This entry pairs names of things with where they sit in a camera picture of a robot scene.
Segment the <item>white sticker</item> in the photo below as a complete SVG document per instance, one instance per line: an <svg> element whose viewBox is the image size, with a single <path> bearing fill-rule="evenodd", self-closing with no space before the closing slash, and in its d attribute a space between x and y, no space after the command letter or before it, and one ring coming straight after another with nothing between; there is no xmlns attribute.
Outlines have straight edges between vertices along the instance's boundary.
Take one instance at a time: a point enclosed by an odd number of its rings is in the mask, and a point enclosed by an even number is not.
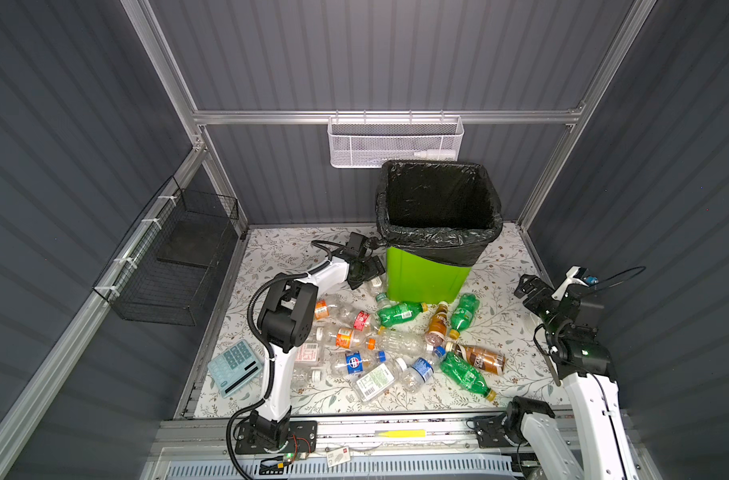
<svg viewBox="0 0 729 480"><path fill-rule="evenodd" d="M327 452L328 468L332 468L336 465L340 465L341 463L346 463L350 461L351 454L348 452L348 447L336 448L335 450Z"/></svg>
<svg viewBox="0 0 729 480"><path fill-rule="evenodd" d="M388 387L395 380L389 368L384 363L365 373L359 380L357 386L362 392L362 402L375 398L383 389Z"/></svg>
<svg viewBox="0 0 729 480"><path fill-rule="evenodd" d="M301 363L315 363L319 359L319 344L318 343L304 343L298 347L298 356L295 358L296 362Z"/></svg>

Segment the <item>plastic bottle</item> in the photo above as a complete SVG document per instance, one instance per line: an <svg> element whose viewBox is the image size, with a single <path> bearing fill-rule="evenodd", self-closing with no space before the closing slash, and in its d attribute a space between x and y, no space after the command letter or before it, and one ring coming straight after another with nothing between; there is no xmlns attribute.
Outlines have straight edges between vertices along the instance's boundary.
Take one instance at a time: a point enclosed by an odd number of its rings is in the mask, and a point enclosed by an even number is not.
<svg viewBox="0 0 729 480"><path fill-rule="evenodd" d="M428 322L426 329L426 343L431 346L440 346L445 343L447 335L447 310L450 308L447 302L439 302L437 311Z"/></svg>
<svg viewBox="0 0 729 480"><path fill-rule="evenodd" d="M327 317L340 320L342 323L365 333L370 333L380 326L373 325L373 322L377 322L375 315L344 302L339 295L328 295L316 303L314 318L321 320Z"/></svg>
<svg viewBox="0 0 729 480"><path fill-rule="evenodd" d="M299 389L311 383L321 382L324 379L324 372L320 369L312 369L307 366L296 366L292 370L292 379L290 387Z"/></svg>
<svg viewBox="0 0 729 480"><path fill-rule="evenodd" d="M303 366L324 365L325 349L320 342L310 336L305 343L298 347L298 355L295 356L295 364Z"/></svg>
<svg viewBox="0 0 729 480"><path fill-rule="evenodd" d="M413 320L419 313L428 310L428 305L418 302L402 302L394 306L387 306L378 311L381 326L391 328L399 323Z"/></svg>
<svg viewBox="0 0 729 480"><path fill-rule="evenodd" d="M372 402L394 385L407 369L407 362L400 357L388 359L351 379L351 388L360 402Z"/></svg>
<svg viewBox="0 0 729 480"><path fill-rule="evenodd" d="M375 341L377 350L384 350L395 355L402 355L408 358L415 358L426 355L431 351L432 347L426 344L423 336L416 335L411 332L397 332L396 330L387 330L382 326L378 335L370 340Z"/></svg>
<svg viewBox="0 0 729 480"><path fill-rule="evenodd" d="M375 297L375 302L378 303L378 310L384 309L387 306L396 305L396 302L392 302L386 296L386 281L383 276L376 276L374 279L365 283L368 292Z"/></svg>
<svg viewBox="0 0 729 480"><path fill-rule="evenodd" d="M349 375L362 373L379 363L386 361L386 352L362 350L361 352L335 353L330 360L330 376L345 378Z"/></svg>
<svg viewBox="0 0 729 480"><path fill-rule="evenodd" d="M455 312L450 317L451 330L447 334L450 340L458 340L461 332L471 325L471 321L474 319L474 314L477 312L479 304L480 302L474 293L464 293L461 295L458 306L455 307Z"/></svg>
<svg viewBox="0 0 729 480"><path fill-rule="evenodd" d="M491 402L495 399L495 392L487 386L485 378L469 362L454 353L450 353L441 363L440 368L445 375L472 393L484 396Z"/></svg>
<svg viewBox="0 0 729 480"><path fill-rule="evenodd" d="M461 359L470 363L475 369L482 372L490 372L495 375L504 374L506 357L503 353L497 353L486 349L483 346L463 346L453 342L447 342L445 347L448 352L453 352Z"/></svg>
<svg viewBox="0 0 729 480"><path fill-rule="evenodd" d="M438 346L434 348L434 351L427 358L420 357L412 366L402 372L402 385L405 386L405 390L408 393L417 393L423 385L428 382L434 370L442 363L442 359L445 358L445 349Z"/></svg>
<svg viewBox="0 0 729 480"><path fill-rule="evenodd" d="M314 334L317 342L325 345L339 346L346 350L359 350L360 348L375 348L375 341L367 341L367 337L359 330L337 325L318 326Z"/></svg>

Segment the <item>white wire basket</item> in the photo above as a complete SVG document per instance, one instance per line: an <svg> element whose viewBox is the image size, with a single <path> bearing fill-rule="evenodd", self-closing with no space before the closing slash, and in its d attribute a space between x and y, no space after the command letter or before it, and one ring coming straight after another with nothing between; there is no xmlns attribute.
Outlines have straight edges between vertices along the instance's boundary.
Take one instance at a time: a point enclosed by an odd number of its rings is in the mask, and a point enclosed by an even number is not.
<svg viewBox="0 0 729 480"><path fill-rule="evenodd" d="M380 168L386 160L457 161L463 139L460 117L359 121L331 117L327 124L330 164L335 168Z"/></svg>

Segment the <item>table surface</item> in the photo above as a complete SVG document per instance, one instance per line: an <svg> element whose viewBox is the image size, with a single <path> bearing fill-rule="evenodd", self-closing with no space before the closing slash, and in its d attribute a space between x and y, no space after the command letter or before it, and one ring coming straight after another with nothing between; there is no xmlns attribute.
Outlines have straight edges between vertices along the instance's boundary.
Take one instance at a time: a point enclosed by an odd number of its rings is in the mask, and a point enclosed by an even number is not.
<svg viewBox="0 0 729 480"><path fill-rule="evenodd" d="M245 321L247 303L252 294L279 272L300 273L322 261L324 255L311 245L312 240L344 243L350 231L369 236L375 234L375 226L251 230L213 356L246 337L255 354L262 358L264 350L249 334ZM503 376L485 373L487 385L498 394L492 403L461 389L442 372L437 372L415 395L408 394L397 384L367 405L362 405L357 400L344 379L324 378L321 382L292 391L293 413L426 412L504 407L514 396L537 398L552 405L568 404L567 394L553 384L546 363L532 344L535 322L530 312L513 295L520 275L535 273L533 261L517 228L513 224L504 224L503 232L487 246L461 289L461 293L475 293L481 301L474 323L461 333L461 343L487 346L506 356ZM352 291L347 285L341 284L340 290L335 293L341 294L344 299L363 310L375 310L375 299L364 289ZM456 304L457 302L451 305L450 312ZM422 333L431 312L433 309L430 307L428 312L397 326L396 330ZM338 349L330 348L327 351L328 356L335 350ZM260 376L231 398L222 398L208 373L196 406L195 417L229 417L238 408L255 402L261 396L259 389Z"/></svg>

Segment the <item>light blue calculator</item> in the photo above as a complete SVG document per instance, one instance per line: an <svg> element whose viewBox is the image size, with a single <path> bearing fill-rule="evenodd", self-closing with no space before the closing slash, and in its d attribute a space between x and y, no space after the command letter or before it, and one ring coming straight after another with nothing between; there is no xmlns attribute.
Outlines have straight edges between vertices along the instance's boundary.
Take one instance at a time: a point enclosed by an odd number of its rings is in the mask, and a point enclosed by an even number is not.
<svg viewBox="0 0 729 480"><path fill-rule="evenodd" d="M263 361L255 356L247 340L240 340L212 359L207 370L223 398L229 398L263 370Z"/></svg>

